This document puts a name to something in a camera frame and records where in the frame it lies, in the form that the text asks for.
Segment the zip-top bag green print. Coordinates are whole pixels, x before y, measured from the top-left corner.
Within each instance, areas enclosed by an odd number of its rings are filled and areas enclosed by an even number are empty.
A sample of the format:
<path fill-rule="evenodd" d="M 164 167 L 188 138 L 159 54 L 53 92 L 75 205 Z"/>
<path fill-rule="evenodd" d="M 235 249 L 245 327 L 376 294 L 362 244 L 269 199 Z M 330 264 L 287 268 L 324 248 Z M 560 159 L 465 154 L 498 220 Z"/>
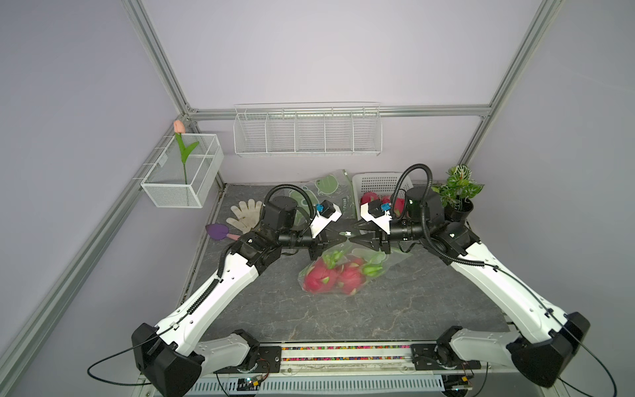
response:
<path fill-rule="evenodd" d="M 309 294 L 354 295 L 410 256 L 398 248 L 385 253 L 355 243 L 340 243 L 300 271 L 299 286 Z"/>
<path fill-rule="evenodd" d="M 324 200 L 336 204 L 342 211 L 344 218 L 357 217 L 357 205 L 354 200 L 354 190 L 350 175 L 345 170 L 336 170 L 316 180 L 309 180 L 299 185 L 310 198 L 311 205 L 322 203 Z M 295 225 L 305 222 L 304 213 L 309 214 L 309 203 L 295 190 L 284 190 L 283 195 L 294 199 L 299 211 L 296 213 Z"/>

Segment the pink dragon fruit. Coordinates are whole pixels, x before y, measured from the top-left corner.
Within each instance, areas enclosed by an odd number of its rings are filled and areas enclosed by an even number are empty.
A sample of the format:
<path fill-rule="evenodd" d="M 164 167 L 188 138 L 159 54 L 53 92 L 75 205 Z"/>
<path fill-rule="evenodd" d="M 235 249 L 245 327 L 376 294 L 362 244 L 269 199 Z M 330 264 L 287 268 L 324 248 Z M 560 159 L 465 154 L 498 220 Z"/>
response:
<path fill-rule="evenodd" d="M 378 200 L 380 198 L 379 195 L 377 195 L 374 192 L 365 192 L 363 193 L 361 199 L 360 199 L 360 205 L 364 205 L 366 203 L 370 203 L 372 201 Z"/>
<path fill-rule="evenodd" d="M 392 210 L 396 217 L 400 217 L 403 214 L 405 207 L 405 201 L 403 198 L 396 198 L 392 204 Z"/>

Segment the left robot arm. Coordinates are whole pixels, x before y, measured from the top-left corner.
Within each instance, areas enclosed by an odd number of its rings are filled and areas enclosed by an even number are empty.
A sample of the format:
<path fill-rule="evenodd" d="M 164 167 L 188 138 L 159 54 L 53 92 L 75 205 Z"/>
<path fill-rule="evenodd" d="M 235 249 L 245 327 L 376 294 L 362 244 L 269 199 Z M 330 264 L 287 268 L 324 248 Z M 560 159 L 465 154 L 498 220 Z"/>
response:
<path fill-rule="evenodd" d="M 208 328 L 285 249 L 305 249 L 315 260 L 344 240 L 328 231 L 342 210 L 329 200 L 312 203 L 297 185 L 277 185 L 263 201 L 241 202 L 233 213 L 243 234 L 223 249 L 216 272 L 172 314 L 132 334 L 136 367 L 163 396 L 184 396 L 202 375 L 228 367 L 256 369 L 260 344 L 251 334 L 239 329 L 205 342 Z"/>

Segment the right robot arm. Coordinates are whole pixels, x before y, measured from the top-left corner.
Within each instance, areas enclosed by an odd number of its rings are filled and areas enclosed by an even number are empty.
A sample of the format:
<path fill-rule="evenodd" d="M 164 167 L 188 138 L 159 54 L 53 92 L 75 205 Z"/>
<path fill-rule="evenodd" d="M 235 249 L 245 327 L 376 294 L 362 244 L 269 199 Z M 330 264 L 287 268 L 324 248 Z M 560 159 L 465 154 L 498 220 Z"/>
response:
<path fill-rule="evenodd" d="M 463 362 L 488 362 L 514 367 L 526 379 L 550 388 L 584 344 L 589 320 L 567 313 L 517 278 L 466 224 L 446 213 L 433 173 L 424 164 L 408 167 L 398 179 L 391 201 L 377 198 L 359 209 L 362 235 L 354 242 L 389 254 L 393 243 L 421 243 L 478 287 L 511 320 L 514 330 L 479 332 L 452 326 L 431 352 L 415 362 L 451 369 Z"/>

